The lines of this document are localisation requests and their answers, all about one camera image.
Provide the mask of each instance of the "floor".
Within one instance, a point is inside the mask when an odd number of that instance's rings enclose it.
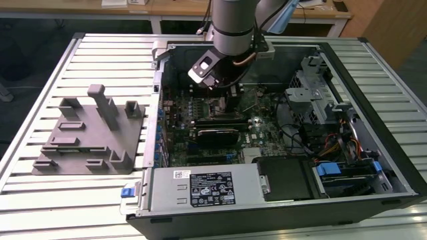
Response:
[[[162,26],[168,34],[192,34],[199,23],[184,26],[179,22]],[[8,149],[8,142],[23,124],[40,90],[51,76],[71,38],[76,32],[86,33],[151,33],[148,21],[132,20],[43,20],[43,19],[0,19],[0,36],[12,37],[22,48],[31,65],[31,75],[20,81],[6,81],[2,84],[11,88],[15,99],[0,102],[0,157]],[[402,66],[398,74],[427,104],[427,41],[425,41]]]

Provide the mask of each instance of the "metal bracket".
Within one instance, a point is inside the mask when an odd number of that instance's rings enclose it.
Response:
[[[135,189],[135,197],[123,197],[120,201],[119,211],[122,215],[135,214],[139,210],[138,204],[142,190],[142,181],[130,182],[124,185],[123,189]]]
[[[268,183],[268,178],[264,175],[259,176],[259,181],[260,181],[260,189],[263,194],[270,194],[271,189],[270,189],[270,183]]]
[[[154,61],[160,61],[162,59],[168,57],[170,56],[168,41],[155,41],[152,43],[151,54],[152,54]]]

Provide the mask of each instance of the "table leg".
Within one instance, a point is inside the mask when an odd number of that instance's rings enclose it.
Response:
[[[349,19],[346,19],[346,18],[341,18],[341,19],[335,20],[335,24],[331,27],[331,30],[328,31],[327,37],[330,37],[330,38],[339,38],[341,37],[342,31],[346,27],[347,20]]]
[[[151,29],[154,34],[162,34],[162,16],[150,16]]]

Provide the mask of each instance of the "warning label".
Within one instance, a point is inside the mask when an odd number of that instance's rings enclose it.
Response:
[[[208,207],[236,204],[232,172],[190,175],[191,206]]]

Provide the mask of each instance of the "aluminum extrusion table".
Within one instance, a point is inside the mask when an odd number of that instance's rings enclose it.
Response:
[[[427,179],[427,109],[369,43],[355,38],[268,37],[275,42],[331,44],[413,163]],[[122,187],[142,178],[140,132],[135,170],[130,175],[34,176],[40,154],[62,112],[63,97],[87,97],[90,84],[104,84],[116,104],[138,101],[151,114],[155,41],[202,41],[192,35],[76,34],[23,126],[0,161],[0,239],[140,240],[120,214]],[[342,98],[343,89],[336,87]],[[128,206],[136,206],[136,199]],[[426,239],[427,205],[387,211],[361,223],[248,233],[203,239]]]

